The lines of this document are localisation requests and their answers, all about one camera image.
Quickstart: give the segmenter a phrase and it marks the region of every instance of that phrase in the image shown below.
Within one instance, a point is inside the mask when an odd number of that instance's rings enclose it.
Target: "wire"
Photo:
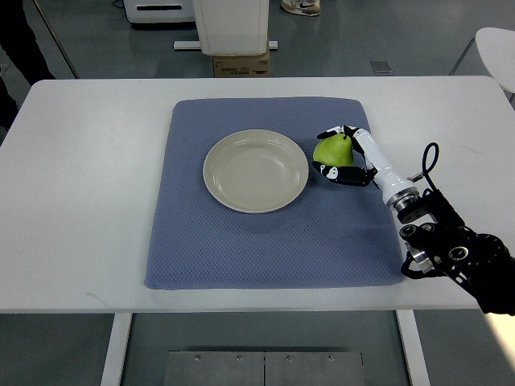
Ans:
[[[429,154],[429,150],[431,150],[432,147],[435,148],[435,156],[433,157],[433,162],[430,164],[429,167],[427,167],[427,155]],[[422,156],[422,174],[426,178],[427,183],[433,191],[436,191],[437,189],[436,186],[433,184],[433,181],[431,180],[429,173],[433,170],[433,168],[436,165],[436,162],[438,161],[439,152],[440,149],[438,147],[438,143],[432,142],[426,146],[426,149],[424,150],[424,155]]]

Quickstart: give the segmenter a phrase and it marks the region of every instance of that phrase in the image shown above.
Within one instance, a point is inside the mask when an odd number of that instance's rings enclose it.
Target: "table leg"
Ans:
[[[412,386],[430,386],[422,344],[413,310],[397,310],[404,356]]]
[[[111,338],[109,339],[109,347],[105,357],[101,386],[120,385],[131,321],[131,313],[116,313],[114,315],[113,329],[111,330]]]

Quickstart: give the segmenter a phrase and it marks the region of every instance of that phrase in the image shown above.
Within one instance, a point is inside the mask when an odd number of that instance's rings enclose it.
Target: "blue placemat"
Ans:
[[[205,156],[231,133],[282,133],[311,162],[316,134],[342,124],[369,128],[358,101],[295,97],[179,102],[168,135],[145,284],[180,290],[402,281],[393,218],[373,184],[339,186],[310,169],[301,195],[265,214],[228,209],[204,185]]]

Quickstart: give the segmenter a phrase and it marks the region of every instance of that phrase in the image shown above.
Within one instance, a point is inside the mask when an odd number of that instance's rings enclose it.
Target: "plate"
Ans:
[[[226,207],[265,213],[300,195],[306,186],[308,165],[304,152],[288,137],[251,129],[214,145],[203,172],[209,192]]]

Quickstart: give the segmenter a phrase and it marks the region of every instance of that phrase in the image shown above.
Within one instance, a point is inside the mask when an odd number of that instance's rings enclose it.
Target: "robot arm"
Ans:
[[[312,164],[334,183],[366,186],[372,181],[381,188],[385,205],[395,209],[401,224],[406,224],[399,232],[408,250],[402,273],[412,279],[447,276],[476,298],[483,312],[514,316],[515,259],[497,237],[477,234],[468,228],[433,184],[429,172],[438,159],[438,145],[431,143],[424,151],[422,174],[404,179],[364,129],[337,126],[317,138],[325,139],[338,133],[351,137],[352,148],[364,156],[367,169]],[[435,148],[435,159],[427,168],[426,158],[431,147]],[[430,188],[420,195],[414,182],[422,177]],[[420,226],[411,224],[425,215],[433,222]],[[419,270],[410,269],[413,262]]]

